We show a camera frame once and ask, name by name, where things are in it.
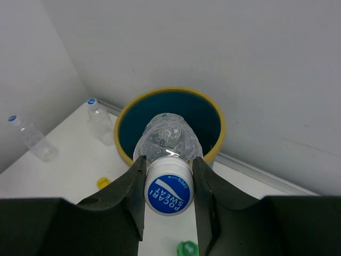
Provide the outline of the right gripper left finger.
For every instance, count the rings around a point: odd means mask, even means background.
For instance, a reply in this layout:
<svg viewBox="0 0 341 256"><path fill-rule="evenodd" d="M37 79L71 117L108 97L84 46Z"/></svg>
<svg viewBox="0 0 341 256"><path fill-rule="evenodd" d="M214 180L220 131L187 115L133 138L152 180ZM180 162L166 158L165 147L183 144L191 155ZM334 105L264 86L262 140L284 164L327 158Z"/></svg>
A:
<svg viewBox="0 0 341 256"><path fill-rule="evenodd" d="M144 156L77 204L1 200L1 255L137 255L144 229Z"/></svg>

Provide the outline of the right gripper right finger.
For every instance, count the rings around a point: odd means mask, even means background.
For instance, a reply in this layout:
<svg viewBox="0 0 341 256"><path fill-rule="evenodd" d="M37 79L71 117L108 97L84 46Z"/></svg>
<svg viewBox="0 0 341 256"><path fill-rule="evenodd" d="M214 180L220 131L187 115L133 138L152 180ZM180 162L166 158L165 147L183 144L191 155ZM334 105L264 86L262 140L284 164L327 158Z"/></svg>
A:
<svg viewBox="0 0 341 256"><path fill-rule="evenodd" d="M254 198L193 161L200 255L340 255L340 197Z"/></svg>

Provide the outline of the clear bottle blue cap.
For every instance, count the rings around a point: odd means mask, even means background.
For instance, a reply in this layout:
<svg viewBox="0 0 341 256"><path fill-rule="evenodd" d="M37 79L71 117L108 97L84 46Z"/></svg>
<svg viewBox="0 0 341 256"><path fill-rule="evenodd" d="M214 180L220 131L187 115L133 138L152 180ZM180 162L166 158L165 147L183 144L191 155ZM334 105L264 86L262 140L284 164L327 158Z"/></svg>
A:
<svg viewBox="0 0 341 256"><path fill-rule="evenodd" d="M144 199L164 216L183 213L194 196L192 163L203 157L198 137L177 114L156 115L145 127L133 158L146 157Z"/></svg>

